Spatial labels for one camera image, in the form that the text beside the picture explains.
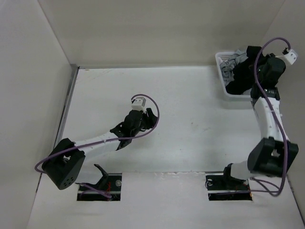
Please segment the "black tank top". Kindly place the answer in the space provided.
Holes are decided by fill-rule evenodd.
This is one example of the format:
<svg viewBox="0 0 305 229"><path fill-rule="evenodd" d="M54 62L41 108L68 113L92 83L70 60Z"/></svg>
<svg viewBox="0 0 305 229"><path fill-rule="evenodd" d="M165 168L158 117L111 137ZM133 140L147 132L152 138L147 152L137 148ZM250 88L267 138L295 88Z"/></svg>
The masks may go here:
<svg viewBox="0 0 305 229"><path fill-rule="evenodd" d="M233 81L226 86L226 91L229 94L242 95L252 87L254 81L253 64L261 48L260 46L247 47L245 53L247 58L233 68Z"/></svg>

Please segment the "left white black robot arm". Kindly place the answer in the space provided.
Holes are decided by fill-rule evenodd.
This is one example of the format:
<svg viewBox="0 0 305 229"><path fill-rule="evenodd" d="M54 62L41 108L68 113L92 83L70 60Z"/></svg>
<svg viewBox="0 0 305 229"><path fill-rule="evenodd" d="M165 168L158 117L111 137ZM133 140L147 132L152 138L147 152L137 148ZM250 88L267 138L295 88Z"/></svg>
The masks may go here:
<svg viewBox="0 0 305 229"><path fill-rule="evenodd" d="M96 190L102 190L107 185L107 178L99 173L91 177L83 168L84 162L125 148L133 139L151 132L158 121L159 117L154 115L151 108L145 111L131 110L123 122L103 135L82 141L62 139L49 158L42 163L41 168L60 190L66 189L73 183L84 183Z"/></svg>

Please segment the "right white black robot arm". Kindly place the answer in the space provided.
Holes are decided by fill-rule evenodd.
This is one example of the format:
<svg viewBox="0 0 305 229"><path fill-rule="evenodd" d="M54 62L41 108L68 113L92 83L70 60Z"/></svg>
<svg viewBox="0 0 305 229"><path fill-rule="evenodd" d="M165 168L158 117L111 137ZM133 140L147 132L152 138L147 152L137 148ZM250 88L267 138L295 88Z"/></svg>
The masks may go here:
<svg viewBox="0 0 305 229"><path fill-rule="evenodd" d="M298 145L291 143L283 128L280 114L280 95L276 87L286 64L292 64L286 56L270 54L254 68L254 84L250 96L252 108L259 124L261 140L250 152L248 159L231 163L224 168L221 183L231 189L238 183L257 176L280 177L281 183L298 154Z"/></svg>

